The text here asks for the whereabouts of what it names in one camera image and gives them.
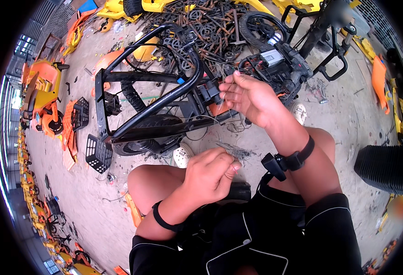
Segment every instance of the wrist strap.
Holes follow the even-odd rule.
[[[159,214],[159,204],[161,203],[162,201],[159,201],[159,202],[157,202],[156,204],[154,204],[153,205],[153,216],[154,216],[154,219],[156,220],[156,222],[161,226],[161,227],[163,227],[163,228],[165,228],[165,229],[168,229],[168,230],[171,230],[171,231],[173,231],[173,232],[179,232],[179,231],[182,231],[183,230],[183,223],[178,223],[178,224],[174,224],[174,225],[171,225],[171,224],[169,224],[169,223],[167,223],[167,222],[165,222],[163,219],[162,219],[162,217],[160,216],[160,214]]]
[[[304,161],[312,154],[314,148],[315,141],[309,135],[309,141],[305,145],[304,149],[302,149],[302,151],[296,151],[288,157],[283,157],[286,168],[290,171],[296,171],[303,167]]]

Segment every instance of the metal grille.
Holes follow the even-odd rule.
[[[52,14],[47,24],[43,27],[42,33],[39,36],[38,44],[34,51],[35,56],[43,47],[49,34],[55,37],[62,38],[69,31],[67,28],[67,22],[75,14],[76,9],[70,6],[70,1],[64,1],[58,6],[58,9]]]
[[[373,34],[382,43],[385,49],[389,50],[394,48],[394,44],[389,37],[393,36],[396,39],[398,46],[403,51],[402,42],[398,38],[394,29],[391,27],[389,21],[386,19],[386,16],[373,0],[362,0],[362,4],[356,8],[364,16],[367,22],[374,26],[375,31]]]
[[[39,40],[41,30],[43,29],[43,26],[46,24],[47,20],[49,20],[50,15],[55,8],[56,5],[49,0],[42,2],[29,19],[29,22],[23,31],[23,35],[29,36],[35,40]]]

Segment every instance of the dirty floor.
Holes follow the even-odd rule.
[[[281,18],[275,6],[267,2],[265,5],[278,18]],[[303,20],[299,34],[292,44],[302,36],[310,23]],[[127,174],[142,164],[169,164],[169,160],[154,160],[144,155],[132,157],[114,155],[109,169],[109,172],[116,176],[112,184],[107,182],[106,173],[100,175],[85,165],[84,152],[87,136],[89,133],[97,136],[98,130],[94,97],[91,96],[94,81],[91,81],[84,68],[92,69],[100,59],[100,55],[105,54],[117,42],[123,41],[124,45],[127,45],[133,41],[137,33],[136,28],[137,25],[128,25],[118,33],[112,29],[107,33],[96,34],[86,29],[78,49],[66,58],[70,68],[62,72],[61,103],[58,104],[58,109],[63,112],[69,100],[79,99],[81,96],[90,103],[89,124],[77,132],[78,163],[70,171],[67,171],[62,164],[62,149],[58,139],[51,140],[33,129],[27,130],[26,141],[33,163],[30,168],[35,172],[42,195],[48,194],[48,190],[44,187],[44,175],[47,174],[53,195],[59,198],[59,205],[67,218],[63,231],[71,234],[72,239],[89,253],[93,264],[98,266],[100,271],[105,269],[107,274],[114,274],[113,268],[118,265],[128,268],[128,256],[135,227],[130,210],[126,212],[126,203],[123,199],[115,200],[122,197],[122,192],[127,191]],[[342,37],[338,35],[338,39],[341,42]],[[353,171],[359,149],[369,144],[381,145],[387,136],[389,136],[390,145],[397,144],[394,131],[390,131],[392,116],[385,115],[375,103],[372,88],[367,85],[368,82],[365,81],[359,69],[359,66],[366,68],[364,66],[366,60],[357,47],[356,50],[359,53],[350,50],[346,56],[348,70],[344,75],[336,81],[328,82],[321,74],[317,74],[308,81],[308,84],[302,85],[298,100],[307,109],[308,117],[305,126],[325,129],[336,140],[335,167],[342,190],[350,202],[362,264],[364,264],[370,258],[379,257],[385,245],[400,235],[402,227],[388,221],[383,231],[376,234],[376,223],[385,209],[389,194],[365,184]],[[315,68],[324,58],[325,54],[314,50],[307,61],[311,68]],[[335,58],[327,65],[327,71],[329,75],[332,75],[341,67],[342,65]],[[122,65],[121,69],[127,70],[125,65]],[[150,68],[150,70],[157,69],[160,69],[157,65]],[[70,83],[70,95],[67,94],[65,82]],[[111,85],[109,92],[120,91],[119,85],[116,83]],[[160,92],[160,88],[155,87],[154,83],[135,84],[135,88],[141,97],[157,96]],[[329,100],[325,104],[318,103],[322,96],[320,91],[325,91]],[[127,102],[122,103],[122,110],[117,117],[111,117],[110,128],[115,129],[135,113]],[[263,129],[252,125],[242,132],[235,133],[230,131],[234,129],[232,123],[240,125],[237,121],[229,120],[224,126],[209,127],[205,137],[200,141],[193,142],[188,138],[183,141],[192,148],[194,153],[216,146],[226,146],[238,152],[243,168],[239,170],[236,181],[249,182],[252,193],[255,194],[259,179],[265,173],[260,160],[267,152],[274,153],[276,149]],[[188,136],[196,140],[201,138],[205,131],[206,129],[193,131],[188,133]],[[69,231],[68,226],[73,222],[78,236]],[[74,241],[70,242],[71,247],[74,246]]]

